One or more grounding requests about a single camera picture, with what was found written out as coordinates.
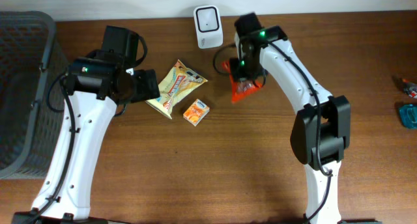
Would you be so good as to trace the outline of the red skittles candy bag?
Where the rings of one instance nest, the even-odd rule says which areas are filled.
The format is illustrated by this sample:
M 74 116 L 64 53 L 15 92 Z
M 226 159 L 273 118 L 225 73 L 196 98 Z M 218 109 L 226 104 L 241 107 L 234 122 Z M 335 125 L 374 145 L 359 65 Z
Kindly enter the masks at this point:
M 251 94 L 261 90 L 262 85 L 256 81 L 235 81 L 231 74 L 231 65 L 229 61 L 222 63 L 222 68 L 229 74 L 229 80 L 231 82 L 231 103 L 235 104 Z

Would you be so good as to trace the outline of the cream snack bag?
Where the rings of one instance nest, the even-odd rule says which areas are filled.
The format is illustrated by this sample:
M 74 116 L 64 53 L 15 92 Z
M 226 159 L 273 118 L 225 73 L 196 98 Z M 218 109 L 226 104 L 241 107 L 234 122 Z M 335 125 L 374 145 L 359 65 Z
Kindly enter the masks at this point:
M 147 100 L 146 103 L 163 116 L 172 119 L 173 107 L 207 81 L 205 77 L 188 68 L 178 59 L 158 85 L 160 96 Z

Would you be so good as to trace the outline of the small orange box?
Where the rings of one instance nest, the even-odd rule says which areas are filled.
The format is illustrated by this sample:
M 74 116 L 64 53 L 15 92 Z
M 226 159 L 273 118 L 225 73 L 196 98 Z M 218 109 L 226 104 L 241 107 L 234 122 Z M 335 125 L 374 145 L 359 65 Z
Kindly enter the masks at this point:
M 197 126 L 201 120 L 209 113 L 210 107 L 196 99 L 195 102 L 183 113 L 183 118 L 193 126 Z

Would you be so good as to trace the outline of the silver black snack packet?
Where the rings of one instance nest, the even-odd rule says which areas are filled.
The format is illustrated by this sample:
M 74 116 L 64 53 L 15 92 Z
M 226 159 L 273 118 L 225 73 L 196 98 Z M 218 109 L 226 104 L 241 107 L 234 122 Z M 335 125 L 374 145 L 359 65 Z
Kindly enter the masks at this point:
M 401 82 L 403 84 L 403 92 L 411 98 L 417 98 L 416 84 L 403 78 Z

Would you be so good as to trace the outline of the blue mouthwash bottle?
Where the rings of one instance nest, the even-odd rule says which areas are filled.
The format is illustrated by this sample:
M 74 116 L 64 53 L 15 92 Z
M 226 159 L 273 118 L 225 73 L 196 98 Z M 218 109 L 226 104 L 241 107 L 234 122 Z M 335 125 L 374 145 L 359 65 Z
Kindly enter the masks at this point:
M 408 129 L 416 129 L 416 105 L 406 104 L 399 108 L 402 124 Z

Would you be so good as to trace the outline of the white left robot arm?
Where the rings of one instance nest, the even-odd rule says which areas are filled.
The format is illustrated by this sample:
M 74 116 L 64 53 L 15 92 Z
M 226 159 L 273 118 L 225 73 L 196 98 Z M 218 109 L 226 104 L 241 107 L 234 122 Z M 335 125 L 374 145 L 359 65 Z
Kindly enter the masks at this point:
M 145 39 L 123 27 L 108 25 L 102 46 L 79 57 L 57 78 L 64 97 L 63 121 L 41 190 L 28 212 L 13 223 L 107 223 L 91 217 L 94 171 L 106 130 L 124 112 L 119 106 L 158 98 L 154 70 L 140 70 Z

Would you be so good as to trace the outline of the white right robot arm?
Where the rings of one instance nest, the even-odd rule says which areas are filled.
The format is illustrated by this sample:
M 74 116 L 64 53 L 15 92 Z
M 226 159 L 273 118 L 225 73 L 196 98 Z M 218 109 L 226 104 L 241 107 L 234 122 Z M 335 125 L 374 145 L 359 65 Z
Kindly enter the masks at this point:
M 308 203 L 304 223 L 341 223 L 338 175 L 350 145 L 351 105 L 326 90 L 297 57 L 283 29 L 263 27 L 255 13 L 235 22 L 237 57 L 229 61 L 233 81 L 271 75 L 289 100 L 296 118 L 290 144 L 304 166 Z

